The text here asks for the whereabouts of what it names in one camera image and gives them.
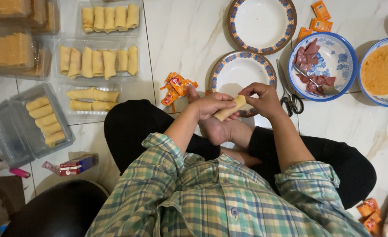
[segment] person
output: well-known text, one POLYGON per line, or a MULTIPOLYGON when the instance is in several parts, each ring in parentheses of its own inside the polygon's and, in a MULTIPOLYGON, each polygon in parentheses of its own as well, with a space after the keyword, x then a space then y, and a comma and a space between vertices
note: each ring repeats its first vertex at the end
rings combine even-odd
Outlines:
POLYGON ((368 160, 345 143, 300 136, 273 87, 239 94, 273 131, 238 113, 218 121, 233 98, 200 99, 193 87, 175 120, 147 100, 114 107, 105 138, 122 176, 86 236, 370 236, 345 211, 375 185, 368 160), (219 146, 226 141, 244 150, 219 146))

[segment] scissors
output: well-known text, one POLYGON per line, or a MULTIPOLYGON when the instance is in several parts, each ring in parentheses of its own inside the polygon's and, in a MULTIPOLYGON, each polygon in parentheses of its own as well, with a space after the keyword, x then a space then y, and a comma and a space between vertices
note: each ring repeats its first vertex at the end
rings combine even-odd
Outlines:
POLYGON ((287 80, 284 75, 283 68, 281 67, 281 63, 278 59, 277 59, 277 70, 279 71, 279 79, 281 82, 281 86, 283 87, 283 95, 282 95, 282 99, 280 100, 281 105, 286 106, 287 114, 289 115, 289 117, 292 117, 293 113, 302 114, 303 101, 296 94, 292 94, 292 98, 290 98, 290 94, 286 90, 286 86, 288 85, 287 80), (298 110, 296 102, 299 102, 300 110, 298 110))

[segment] small box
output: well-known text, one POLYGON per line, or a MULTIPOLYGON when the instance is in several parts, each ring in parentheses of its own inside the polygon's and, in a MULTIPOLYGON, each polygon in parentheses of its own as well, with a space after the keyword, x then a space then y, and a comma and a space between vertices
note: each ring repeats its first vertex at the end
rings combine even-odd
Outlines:
POLYGON ((60 164, 60 176, 78 175, 99 163, 98 154, 87 154, 60 164))

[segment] white marble floor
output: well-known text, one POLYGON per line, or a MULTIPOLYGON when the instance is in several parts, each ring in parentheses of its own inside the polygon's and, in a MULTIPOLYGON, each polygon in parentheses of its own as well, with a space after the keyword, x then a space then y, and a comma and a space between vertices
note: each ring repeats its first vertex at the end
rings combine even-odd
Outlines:
MULTIPOLYGON (((300 27, 308 27, 314 13, 310 5, 315 0, 292 0, 298 18, 296 41, 300 27)), ((388 37, 385 30, 388 16, 388 0, 324 0, 334 22, 332 32, 346 38, 359 57, 376 41, 388 37)), ((159 108, 163 80, 171 71, 197 81, 199 91, 208 89, 211 67, 222 55, 236 46, 228 36, 226 17, 230 0, 144 0, 145 18, 140 22, 140 77, 123 81, 125 100, 147 99, 159 108)), ((61 35, 74 35, 77 2, 60 0, 61 35)), ((267 58, 276 66, 276 59, 286 62, 292 44, 267 58)), ((57 79, 51 73, 49 83, 57 88, 57 79)), ((0 102, 38 82, 0 77, 0 102)), ((282 88, 277 88, 279 96, 282 88)), ((187 104, 185 98, 176 103, 177 112, 187 104)), ((255 116, 243 120, 262 127, 271 127, 268 120, 255 116)), ((378 181, 371 197, 382 204, 388 198, 388 108, 375 106, 360 92, 357 83, 348 94, 339 99, 318 103, 305 101, 305 111, 293 116, 292 121, 303 135, 325 137, 347 142, 356 147, 374 165, 378 181)), ((81 175, 70 178, 85 178, 97 181, 109 191, 115 186, 119 171, 114 164, 103 134, 103 122, 87 119, 70 120, 75 135, 72 146, 28 164, 23 170, 32 173, 24 180, 26 201, 47 188, 66 180, 53 175, 41 165, 45 161, 59 164, 73 158, 79 152, 99 153, 100 164, 81 175)))

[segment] spoon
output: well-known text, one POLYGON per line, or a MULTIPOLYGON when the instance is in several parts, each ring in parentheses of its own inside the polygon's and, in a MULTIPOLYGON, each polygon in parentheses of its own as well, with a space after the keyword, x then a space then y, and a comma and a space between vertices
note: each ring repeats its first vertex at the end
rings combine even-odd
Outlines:
POLYGON ((309 78, 309 80, 314 83, 316 86, 317 86, 317 90, 321 93, 324 93, 326 95, 332 95, 332 94, 339 94, 340 92, 338 90, 336 90, 334 87, 332 86, 327 86, 327 85, 318 85, 316 82, 314 82, 314 80, 312 80, 302 69, 301 67, 297 64, 297 63, 294 63, 293 64, 293 67, 296 69, 296 71, 298 71, 298 73, 306 76, 307 78, 309 78))

